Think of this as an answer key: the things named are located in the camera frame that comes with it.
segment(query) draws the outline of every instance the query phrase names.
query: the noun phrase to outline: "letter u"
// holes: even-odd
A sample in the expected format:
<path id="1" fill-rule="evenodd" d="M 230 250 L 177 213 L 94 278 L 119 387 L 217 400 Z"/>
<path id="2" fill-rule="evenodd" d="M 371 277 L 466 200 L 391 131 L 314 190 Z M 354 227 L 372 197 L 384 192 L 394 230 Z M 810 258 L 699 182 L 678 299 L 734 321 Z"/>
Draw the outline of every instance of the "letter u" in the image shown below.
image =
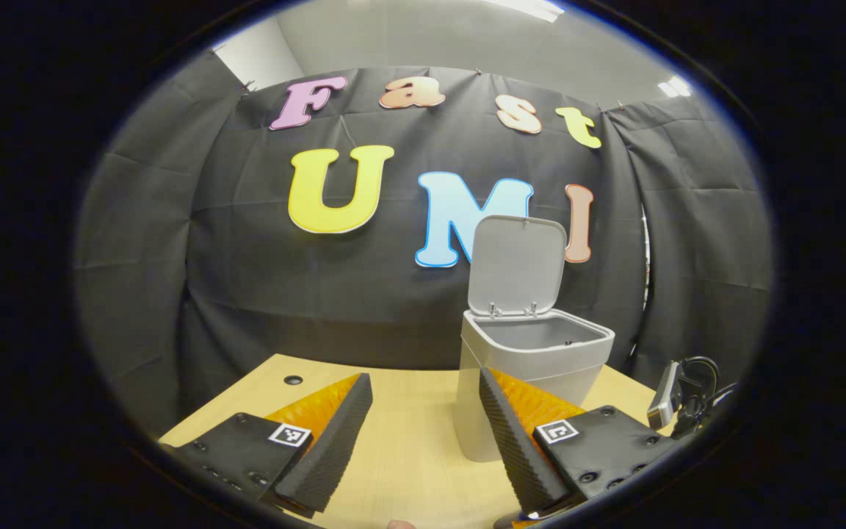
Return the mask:
<path id="1" fill-rule="evenodd" d="M 289 218 L 313 234 L 343 234 L 360 228 L 373 217 L 380 200 L 383 162 L 393 157 L 386 145 L 364 145 L 352 149 L 358 162 L 355 197 L 348 205 L 330 208 L 322 202 L 322 188 L 328 165 L 339 159 L 335 148 L 315 148 L 292 157 L 292 186 L 289 188 Z"/>

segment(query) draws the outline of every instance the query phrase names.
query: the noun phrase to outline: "open lid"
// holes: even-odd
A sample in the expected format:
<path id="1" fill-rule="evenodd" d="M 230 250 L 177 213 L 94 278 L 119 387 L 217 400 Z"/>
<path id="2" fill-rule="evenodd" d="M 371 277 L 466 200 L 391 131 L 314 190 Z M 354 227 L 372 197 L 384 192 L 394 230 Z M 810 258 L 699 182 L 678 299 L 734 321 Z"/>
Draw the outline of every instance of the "open lid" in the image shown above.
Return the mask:
<path id="1" fill-rule="evenodd" d="M 547 312 L 560 294 L 567 231 L 551 220 L 488 215 L 476 227 L 469 276 L 475 314 Z"/>

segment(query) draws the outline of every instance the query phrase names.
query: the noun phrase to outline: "white trash can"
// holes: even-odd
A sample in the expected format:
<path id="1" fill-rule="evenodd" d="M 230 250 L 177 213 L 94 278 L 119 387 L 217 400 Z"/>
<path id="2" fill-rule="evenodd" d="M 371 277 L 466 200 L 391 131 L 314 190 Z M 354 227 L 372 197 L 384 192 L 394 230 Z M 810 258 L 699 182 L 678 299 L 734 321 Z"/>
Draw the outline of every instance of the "white trash can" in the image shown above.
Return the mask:
<path id="1" fill-rule="evenodd" d="M 566 245 L 567 232 L 550 220 L 489 215 L 476 227 L 453 413 L 473 461 L 501 458 L 479 398 L 481 367 L 578 406 L 609 358 L 613 331 L 553 308 Z"/>

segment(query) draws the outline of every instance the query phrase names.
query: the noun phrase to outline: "black cable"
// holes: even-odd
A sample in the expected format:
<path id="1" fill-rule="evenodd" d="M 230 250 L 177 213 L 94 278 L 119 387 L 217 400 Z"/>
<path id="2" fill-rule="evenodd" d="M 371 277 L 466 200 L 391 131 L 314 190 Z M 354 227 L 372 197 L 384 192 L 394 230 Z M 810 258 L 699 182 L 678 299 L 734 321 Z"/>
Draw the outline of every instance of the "black cable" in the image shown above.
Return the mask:
<path id="1" fill-rule="evenodd" d="M 705 403 L 706 403 L 706 404 L 708 404 L 708 405 L 710 405 L 710 406 L 713 406 L 713 405 L 714 405 L 714 401 L 715 401 L 716 399 L 718 399 L 718 398 L 722 397 L 723 395 L 728 394 L 729 392 L 732 392 L 732 391 L 733 391 L 733 389 L 734 389 L 734 388 L 736 388 L 736 384 L 737 384 L 737 382 L 733 382 L 731 385 L 726 386 L 724 389 L 720 389 L 720 391 L 719 391 L 719 392 L 716 392 L 715 394 L 713 394 L 713 395 L 709 396 L 709 397 L 707 398 L 707 400 L 705 401 Z"/>
<path id="2" fill-rule="evenodd" d="M 704 414 L 705 404 L 701 396 L 691 395 L 681 404 L 678 421 L 675 422 L 674 429 L 671 431 L 672 439 L 680 439 L 694 431 L 701 424 Z"/>
<path id="3" fill-rule="evenodd" d="M 716 384 L 718 379 L 720 378 L 720 368 L 712 358 L 708 357 L 691 357 L 682 359 L 682 364 L 684 367 L 687 367 L 691 364 L 704 364 L 707 367 L 711 368 L 711 373 L 714 375 L 714 389 L 711 389 L 711 393 L 714 394 L 716 392 Z"/>

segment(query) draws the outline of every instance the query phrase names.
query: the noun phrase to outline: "white wall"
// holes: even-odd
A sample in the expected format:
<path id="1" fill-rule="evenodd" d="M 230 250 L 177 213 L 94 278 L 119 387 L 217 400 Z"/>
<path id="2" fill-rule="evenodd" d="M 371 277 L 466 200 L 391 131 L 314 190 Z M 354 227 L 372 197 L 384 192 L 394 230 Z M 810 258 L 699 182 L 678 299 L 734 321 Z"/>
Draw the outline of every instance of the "white wall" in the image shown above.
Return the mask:
<path id="1" fill-rule="evenodd" d="M 241 83 L 253 81 L 250 90 L 303 76 L 303 69 L 289 50 L 276 17 L 259 21 L 217 44 L 215 49 Z"/>
<path id="2" fill-rule="evenodd" d="M 658 83 L 675 74 L 637 40 L 575 9 L 548 23 L 480 0 L 310 0 L 276 18 L 306 75 L 480 69 L 609 109 L 667 98 Z"/>

